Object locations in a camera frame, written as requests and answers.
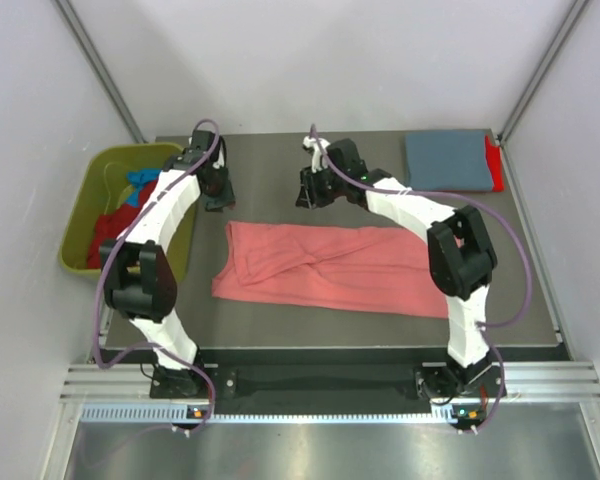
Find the pink t shirt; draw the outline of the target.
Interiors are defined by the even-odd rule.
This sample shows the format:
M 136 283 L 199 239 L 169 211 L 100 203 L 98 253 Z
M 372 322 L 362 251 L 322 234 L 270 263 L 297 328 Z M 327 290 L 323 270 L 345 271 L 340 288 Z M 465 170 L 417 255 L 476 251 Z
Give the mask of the pink t shirt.
M 427 247 L 399 227 L 231 221 L 217 298 L 444 319 Z

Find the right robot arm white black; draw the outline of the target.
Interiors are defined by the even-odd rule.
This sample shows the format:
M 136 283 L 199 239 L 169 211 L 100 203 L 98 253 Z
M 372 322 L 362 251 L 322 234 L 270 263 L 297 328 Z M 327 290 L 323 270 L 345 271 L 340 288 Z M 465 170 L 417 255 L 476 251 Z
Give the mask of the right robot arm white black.
M 417 195 L 392 174 L 367 168 L 350 139 L 329 142 L 307 136 L 311 163 L 300 172 L 297 206 L 323 208 L 343 197 L 387 218 L 422 240 L 429 277 L 444 295 L 449 320 L 445 366 L 424 374 L 421 396 L 444 401 L 478 389 L 491 367 L 484 339 L 486 303 L 497 256 L 479 210 L 453 208 Z

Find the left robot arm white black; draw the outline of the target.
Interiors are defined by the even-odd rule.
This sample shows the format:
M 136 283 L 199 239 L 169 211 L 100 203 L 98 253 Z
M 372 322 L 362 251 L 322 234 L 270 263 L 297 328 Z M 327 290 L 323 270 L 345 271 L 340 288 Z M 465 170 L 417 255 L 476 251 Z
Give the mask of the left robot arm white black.
M 175 388 L 185 398 L 215 396 L 199 348 L 176 312 L 178 285 L 167 259 L 176 231 L 200 198 L 209 211 L 235 203 L 226 144 L 210 119 L 199 121 L 186 147 L 168 158 L 132 223 L 116 239 L 101 244 L 95 300 L 143 334 L 139 346 L 152 350 L 157 360 L 154 382 Z

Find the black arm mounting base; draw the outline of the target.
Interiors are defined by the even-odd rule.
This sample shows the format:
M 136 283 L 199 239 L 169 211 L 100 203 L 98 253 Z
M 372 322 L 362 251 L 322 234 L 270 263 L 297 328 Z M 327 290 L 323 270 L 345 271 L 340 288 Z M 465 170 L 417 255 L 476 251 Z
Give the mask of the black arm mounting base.
M 203 370 L 216 390 L 216 413 L 348 414 L 423 413 L 427 405 L 468 400 L 482 406 L 495 399 L 501 369 L 494 354 L 478 387 L 444 401 L 420 394 L 424 374 L 437 374 L 447 353 L 441 347 L 376 348 L 206 348 Z M 154 382 L 150 397 L 185 398 Z

